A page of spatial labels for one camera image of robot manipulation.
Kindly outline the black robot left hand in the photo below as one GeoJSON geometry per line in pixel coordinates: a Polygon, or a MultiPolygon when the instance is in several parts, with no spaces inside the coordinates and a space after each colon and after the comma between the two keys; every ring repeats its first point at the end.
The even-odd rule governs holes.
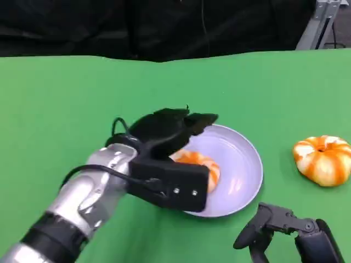
{"type": "Polygon", "coordinates": [[[188,107],[163,108],[138,119],[129,127],[129,133],[152,159],[167,159],[217,119],[217,114],[191,113],[188,107]]]}

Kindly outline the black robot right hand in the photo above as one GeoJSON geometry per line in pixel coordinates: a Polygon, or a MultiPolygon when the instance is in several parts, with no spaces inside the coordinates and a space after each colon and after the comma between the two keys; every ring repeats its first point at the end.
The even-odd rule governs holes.
{"type": "Polygon", "coordinates": [[[295,246],[301,262],[345,262],[336,240],[322,219],[296,217],[291,209],[260,202],[254,217],[237,236],[233,248],[248,248],[253,262],[268,262],[265,251],[275,232],[297,232],[295,246]]]}

